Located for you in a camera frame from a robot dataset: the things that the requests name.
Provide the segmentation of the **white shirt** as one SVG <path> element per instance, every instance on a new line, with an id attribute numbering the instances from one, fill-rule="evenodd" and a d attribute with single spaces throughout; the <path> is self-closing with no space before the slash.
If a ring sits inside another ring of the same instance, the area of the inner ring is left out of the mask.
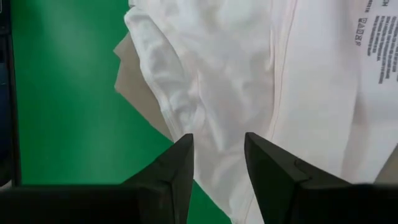
<path id="1" fill-rule="evenodd" d="M 129 0 L 124 17 L 173 140 L 233 224 L 261 224 L 254 132 L 348 182 L 398 145 L 398 0 Z"/>

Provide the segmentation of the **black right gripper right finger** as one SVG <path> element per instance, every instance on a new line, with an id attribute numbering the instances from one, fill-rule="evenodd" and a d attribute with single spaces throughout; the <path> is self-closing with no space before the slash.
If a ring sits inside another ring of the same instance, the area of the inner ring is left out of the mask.
<path id="1" fill-rule="evenodd" d="M 351 184 L 256 133 L 244 153 L 265 224 L 398 224 L 398 185 Z"/>

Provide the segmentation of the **green table mat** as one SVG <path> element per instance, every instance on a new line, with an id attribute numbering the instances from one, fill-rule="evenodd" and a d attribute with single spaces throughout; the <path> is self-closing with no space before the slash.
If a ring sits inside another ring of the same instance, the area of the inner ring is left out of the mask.
<path id="1" fill-rule="evenodd" d="M 171 145 L 114 88 L 128 8 L 11 0 L 23 184 L 118 184 Z"/>

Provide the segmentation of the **black aluminium table frame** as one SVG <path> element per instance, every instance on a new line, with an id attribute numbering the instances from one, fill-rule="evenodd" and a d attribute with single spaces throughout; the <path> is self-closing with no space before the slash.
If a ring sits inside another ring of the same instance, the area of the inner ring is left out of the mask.
<path id="1" fill-rule="evenodd" d="M 0 0 L 0 190 L 22 183 L 11 0 Z"/>

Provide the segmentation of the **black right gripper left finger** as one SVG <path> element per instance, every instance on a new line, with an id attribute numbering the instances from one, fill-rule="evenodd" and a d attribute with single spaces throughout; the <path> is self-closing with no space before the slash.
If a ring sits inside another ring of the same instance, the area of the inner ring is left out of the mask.
<path id="1" fill-rule="evenodd" d="M 183 135 L 121 184 L 26 185 L 0 192 L 0 224 L 187 224 L 194 139 Z"/>

